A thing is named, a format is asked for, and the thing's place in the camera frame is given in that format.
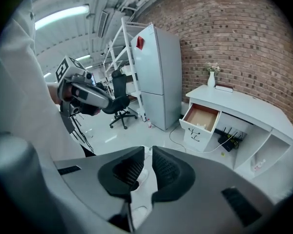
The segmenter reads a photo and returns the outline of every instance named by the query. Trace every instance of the book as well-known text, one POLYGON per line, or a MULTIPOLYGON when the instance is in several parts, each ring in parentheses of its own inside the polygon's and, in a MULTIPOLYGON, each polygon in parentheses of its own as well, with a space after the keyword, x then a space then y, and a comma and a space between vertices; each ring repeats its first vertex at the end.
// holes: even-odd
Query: book
POLYGON ((233 92, 233 87, 228 86, 228 85, 223 85, 223 84, 216 84, 216 89, 222 90, 222 91, 227 91, 227 92, 233 92))

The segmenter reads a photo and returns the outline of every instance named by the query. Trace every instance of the white refrigerator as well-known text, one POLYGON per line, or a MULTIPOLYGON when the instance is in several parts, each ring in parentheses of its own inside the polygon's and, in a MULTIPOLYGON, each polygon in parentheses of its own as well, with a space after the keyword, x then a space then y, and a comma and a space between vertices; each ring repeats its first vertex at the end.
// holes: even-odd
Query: white refrigerator
POLYGON ((153 24, 131 41, 146 117, 162 130, 180 117, 182 70, 179 38, 153 24), (143 38, 142 49, 137 47, 143 38))

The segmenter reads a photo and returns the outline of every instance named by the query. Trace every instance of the white desk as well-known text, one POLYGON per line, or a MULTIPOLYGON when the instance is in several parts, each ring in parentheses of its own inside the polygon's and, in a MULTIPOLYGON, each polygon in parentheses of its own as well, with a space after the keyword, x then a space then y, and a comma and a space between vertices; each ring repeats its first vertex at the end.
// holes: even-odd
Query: white desk
POLYGON ((267 102, 237 91, 230 93, 206 85, 189 92, 187 97, 190 97, 189 110, 180 120, 185 129, 185 143, 198 156, 224 163, 247 179, 269 169, 293 145, 292 124, 282 110, 267 102), (208 153, 218 145, 219 135, 214 131, 217 126, 223 127, 224 120, 228 127, 232 126, 246 136, 237 150, 228 153, 219 147, 208 153), (197 123, 207 125, 206 129, 199 128, 197 123), (254 171, 252 159, 255 163, 263 159, 266 162, 260 170, 254 171))

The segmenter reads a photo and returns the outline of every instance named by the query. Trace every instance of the flower vase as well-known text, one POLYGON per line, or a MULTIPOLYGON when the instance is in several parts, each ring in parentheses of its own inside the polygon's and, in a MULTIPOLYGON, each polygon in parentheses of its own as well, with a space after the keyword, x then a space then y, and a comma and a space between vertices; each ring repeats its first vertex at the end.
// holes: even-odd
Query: flower vase
POLYGON ((213 71, 209 73, 209 80, 207 81, 207 86, 213 88, 215 86, 215 77, 213 71))

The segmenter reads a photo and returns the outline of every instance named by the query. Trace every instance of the black office chair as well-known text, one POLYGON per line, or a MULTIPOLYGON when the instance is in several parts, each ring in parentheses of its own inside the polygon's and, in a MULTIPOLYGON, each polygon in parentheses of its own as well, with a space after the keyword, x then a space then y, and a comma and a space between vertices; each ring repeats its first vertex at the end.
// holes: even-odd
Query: black office chair
POLYGON ((135 115, 130 115, 129 111, 125 110, 130 103, 129 98, 126 95, 126 75, 122 75, 121 71, 115 70, 112 73, 112 82, 114 86, 115 99, 113 100, 113 103, 110 107, 107 107, 102 111, 109 115, 115 114, 115 119, 109 125, 110 128, 113 128, 113 124, 121 119, 124 129, 127 129, 124 124, 124 118, 135 117, 135 119, 137 119, 138 117, 135 115))

